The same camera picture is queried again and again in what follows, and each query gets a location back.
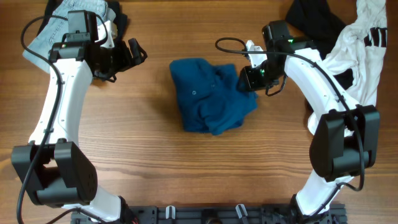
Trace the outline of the dark blue polo shirt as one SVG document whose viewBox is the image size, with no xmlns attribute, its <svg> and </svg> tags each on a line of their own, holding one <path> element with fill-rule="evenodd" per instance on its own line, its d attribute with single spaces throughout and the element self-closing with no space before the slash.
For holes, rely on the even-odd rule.
<svg viewBox="0 0 398 224">
<path fill-rule="evenodd" d="M 257 109 L 257 94 L 238 90 L 233 64 L 185 58 L 171 62 L 169 69 L 187 132 L 220 135 L 242 126 L 246 115 Z"/>
</svg>

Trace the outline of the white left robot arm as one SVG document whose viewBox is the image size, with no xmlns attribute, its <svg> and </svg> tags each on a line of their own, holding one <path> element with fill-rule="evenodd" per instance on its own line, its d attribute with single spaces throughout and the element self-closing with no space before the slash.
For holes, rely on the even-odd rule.
<svg viewBox="0 0 398 224">
<path fill-rule="evenodd" d="M 96 168 L 79 148 L 78 130 L 94 77 L 115 74 L 145 61 L 136 39 L 106 46 L 92 41 L 59 42 L 49 52 L 50 83 L 39 122 L 27 145 L 12 150 L 21 195 L 34 205 L 78 212 L 97 223 L 137 223 L 126 201 L 98 185 Z"/>
</svg>

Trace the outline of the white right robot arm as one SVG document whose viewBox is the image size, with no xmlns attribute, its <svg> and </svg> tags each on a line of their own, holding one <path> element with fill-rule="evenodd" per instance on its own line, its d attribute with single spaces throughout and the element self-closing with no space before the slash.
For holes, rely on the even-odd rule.
<svg viewBox="0 0 398 224">
<path fill-rule="evenodd" d="M 365 170 L 376 161 L 380 115 L 375 106 L 349 96 L 311 41 L 282 37 L 267 44 L 263 50 L 250 40 L 244 43 L 241 53 L 251 64 L 241 72 L 242 87 L 268 90 L 280 77 L 290 78 L 312 107 L 312 172 L 292 198 L 297 217 L 309 221 L 326 215 L 343 187 L 363 189 Z"/>
</svg>

